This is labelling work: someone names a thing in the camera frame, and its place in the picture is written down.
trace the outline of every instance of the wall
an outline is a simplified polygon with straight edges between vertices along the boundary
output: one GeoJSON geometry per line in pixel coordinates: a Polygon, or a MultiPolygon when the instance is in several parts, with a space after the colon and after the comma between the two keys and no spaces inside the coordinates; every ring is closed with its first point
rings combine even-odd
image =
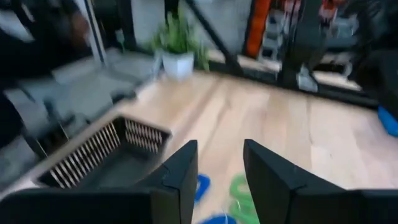
{"type": "MultiPolygon", "coordinates": [[[[147,42],[164,23],[164,0],[131,0],[134,31],[139,44],[147,42]]],[[[198,40],[207,46],[215,45],[183,0],[182,9],[195,24],[198,40]]],[[[198,8],[215,28],[216,33],[233,53],[242,49],[251,0],[196,0],[198,8]]]]}

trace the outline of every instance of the green cable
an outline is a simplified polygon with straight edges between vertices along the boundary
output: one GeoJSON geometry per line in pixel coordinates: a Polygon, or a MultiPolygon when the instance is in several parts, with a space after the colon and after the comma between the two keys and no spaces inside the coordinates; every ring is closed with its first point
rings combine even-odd
{"type": "Polygon", "coordinates": [[[254,206],[253,199],[249,192],[242,192],[239,187],[247,185],[248,182],[244,175],[237,175],[229,187],[229,194],[236,199],[229,206],[229,212],[237,220],[245,224],[258,224],[259,220],[254,206]]]}

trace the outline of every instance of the person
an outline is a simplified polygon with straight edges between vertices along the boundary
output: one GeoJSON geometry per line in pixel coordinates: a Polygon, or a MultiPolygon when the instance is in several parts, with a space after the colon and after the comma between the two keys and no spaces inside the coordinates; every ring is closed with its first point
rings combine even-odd
{"type": "Polygon", "coordinates": [[[24,126],[4,90],[15,87],[20,78],[50,75],[85,46],[89,25],[74,1],[58,1],[70,24],[64,30],[57,30],[54,23],[62,15],[56,17],[59,14],[47,1],[0,0],[0,148],[20,135],[24,126]]]}

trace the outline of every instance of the black metal frame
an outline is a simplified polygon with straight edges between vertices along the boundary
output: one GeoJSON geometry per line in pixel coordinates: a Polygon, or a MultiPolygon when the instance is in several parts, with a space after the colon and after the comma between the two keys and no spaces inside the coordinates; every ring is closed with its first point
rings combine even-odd
{"type": "MultiPolygon", "coordinates": [[[[128,32],[124,32],[126,39],[126,49],[142,52],[146,54],[151,54],[143,48],[137,46],[134,35],[133,28],[133,19],[131,13],[131,0],[117,0],[120,5],[120,13],[123,23],[123,29],[128,30],[128,32]]],[[[178,8],[178,4],[176,2],[178,0],[164,0],[165,1],[165,12],[175,12],[176,8],[178,8]]],[[[207,31],[215,45],[220,49],[225,57],[226,63],[219,63],[210,61],[210,70],[213,72],[221,72],[233,75],[235,77],[245,78],[249,80],[253,80],[256,82],[260,82],[266,85],[273,85],[280,88],[284,88],[287,90],[299,91],[302,93],[307,93],[313,96],[319,96],[322,98],[328,98],[331,100],[342,101],[344,103],[349,103],[353,105],[363,106],[365,108],[376,109],[379,106],[379,102],[371,97],[368,97],[367,94],[363,91],[355,91],[349,90],[345,88],[339,88],[337,86],[331,86],[319,83],[318,91],[311,92],[301,90],[297,86],[297,81],[295,77],[292,77],[289,73],[279,72],[279,74],[264,72],[252,68],[242,68],[237,61],[237,56],[231,54],[229,50],[225,47],[223,41],[219,38],[214,28],[209,24],[209,22],[203,17],[203,14],[200,12],[199,8],[197,8],[196,4],[193,0],[184,0],[189,8],[192,10],[194,15],[202,24],[203,28],[207,31]]]]}

